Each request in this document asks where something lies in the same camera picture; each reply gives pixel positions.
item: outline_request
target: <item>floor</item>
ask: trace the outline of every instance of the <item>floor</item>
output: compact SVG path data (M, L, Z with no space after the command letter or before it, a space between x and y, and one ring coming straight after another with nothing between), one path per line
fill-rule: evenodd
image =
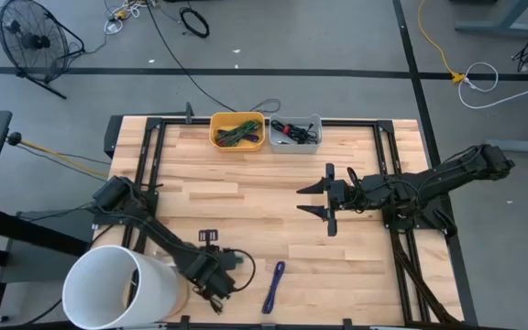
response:
M461 34L453 26L454 20L498 18L514 1L461 5L427 0L423 25L456 71L486 61L500 73L516 73L511 56L523 46L523 38ZM73 28L88 50L103 42L102 0L40 3ZM401 4L419 72L444 72L437 50L419 32L420 0ZM209 22L212 34L207 39L184 34L183 26L160 12L155 17L185 67L229 69L203 71L195 79L235 108L248 109L273 97L282 101L285 116L425 120L408 79L391 1L205 0L192 5ZM167 4L163 9L176 15L181 6ZM528 23L528 10L519 21ZM0 67L10 66L0 46ZM78 59L73 67L79 74L51 83L69 97L66 101L12 74L0 74L0 110L13 112L12 131L55 150L106 160L103 136L110 115L181 111L187 101L200 116L222 111L187 77L156 70L177 66L145 10L108 37L106 47ZM301 70L249 75L244 69ZM361 72L399 75L372 78ZM528 74L528 65L522 74ZM458 101L451 82L423 79L421 85L441 159L487 138L528 139L528 95L488 110L470 110ZM528 82L502 81L493 93L465 90L465 97L471 104L486 104L526 89ZM428 127L423 130L430 134ZM517 164L507 179L473 182L451 196L478 322L528 329L528 154L507 155ZM89 201L98 187L98 181L21 149L6 146L0 158L0 210L8 213L72 208ZM21 323L46 310L60 297L60 290L61 282L18 284L8 289L2 313ZM63 317L58 308L44 320Z

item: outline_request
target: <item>desk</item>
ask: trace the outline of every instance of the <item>desk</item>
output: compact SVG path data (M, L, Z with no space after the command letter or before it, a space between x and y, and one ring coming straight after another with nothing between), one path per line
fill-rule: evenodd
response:
M146 119L124 117L110 175L134 179ZM417 122L394 120L393 125L402 170L426 169ZM380 172L371 129L324 126L324 142L315 155L273 154L266 144L255 153L220 153L210 144L208 132L208 125L167 125L157 218L195 245L202 245L198 230L218 229L216 244L252 254L257 272L247 289L225 302L221 315L191 294L186 307L166 321L179 322L182 315L189 315L192 323L341 325L344 318L351 318L354 325L403 325L390 233L383 227L381 214L337 213L337 236L328 237L325 223L295 207L325 203L324 195L295 191L318 182L327 162L335 164L337 179L347 178L348 166L359 177ZM146 176L156 139L155 133ZM385 153L389 160L388 148ZM386 165L392 173L392 164L387 161ZM447 311L462 319L445 238L434 230L414 232L425 281ZM116 226L96 245L120 245L123 233L124 228ZM156 256L158 250L147 242L148 255ZM263 315L261 306L279 260L286 261L286 270L274 311ZM250 272L246 262L230 274L243 285ZM407 282L413 315L418 319L413 285Z

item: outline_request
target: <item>fan stand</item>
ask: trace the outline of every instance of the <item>fan stand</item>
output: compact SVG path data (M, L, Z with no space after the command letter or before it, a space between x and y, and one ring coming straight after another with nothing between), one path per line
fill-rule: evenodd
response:
M47 16L48 16L48 18L50 18L51 20L53 20L54 23L58 24L62 29L64 29L65 31L69 32L73 37L75 37L77 40L79 40L79 43L81 43L81 47L80 47L79 49L77 49L77 50L75 50L75 51L72 51L72 52L70 52L70 53L68 53L68 54L66 54L66 55L64 55L64 56L62 56L62 57L64 57L64 58L70 58L71 56L74 56L74 55L79 56L79 55L81 55L81 54L86 53L86 50L84 49L84 42L83 42L83 40L82 40L81 38L79 38L79 37L78 37L77 35L75 35L72 31L70 31L70 30L69 30L67 27L65 27L61 22L59 22L59 21L56 19L56 17L54 17L53 14L48 13ZM23 71L23 70L18 70L18 71L16 72L16 76L17 76L17 77L20 77L20 78L26 78L26 79L28 79L29 81L35 83L36 85L38 85L38 86L44 88L45 90L47 90L47 91L49 91L49 92L51 92L51 93L57 95L59 98L61 98L61 99L63 99L63 100L66 100L66 96L65 96L64 94L62 94L62 93L60 93L59 91L57 91L57 90L53 89L52 87L48 86L48 83L49 83L49 82L44 82L44 83L39 82L39 81L37 81L36 79L30 77L30 75L27 74L27 73L26 73L25 71Z

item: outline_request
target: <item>green cable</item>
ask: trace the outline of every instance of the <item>green cable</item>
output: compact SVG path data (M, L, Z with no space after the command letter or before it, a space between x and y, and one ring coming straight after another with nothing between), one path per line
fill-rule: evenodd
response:
M255 120L250 120L232 130L217 134L215 142L219 147L235 147L239 143L239 140L258 128L260 128L260 123Z

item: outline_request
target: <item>yellow bin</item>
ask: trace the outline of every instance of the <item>yellow bin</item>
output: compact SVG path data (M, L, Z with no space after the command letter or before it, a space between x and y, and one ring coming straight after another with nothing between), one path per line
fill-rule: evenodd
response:
M256 120L260 123L260 128L255 132L251 133L258 136L258 142L250 142L245 139L241 139L235 147L219 147L215 143L215 137L217 137L217 130L231 130L234 129L248 120ZM219 151L222 152L235 152L235 151L258 151L262 148L264 139L266 139L266 129L264 129L264 115L259 112L241 112L241 113L216 113L211 117L210 125L210 138L211 144L214 145Z

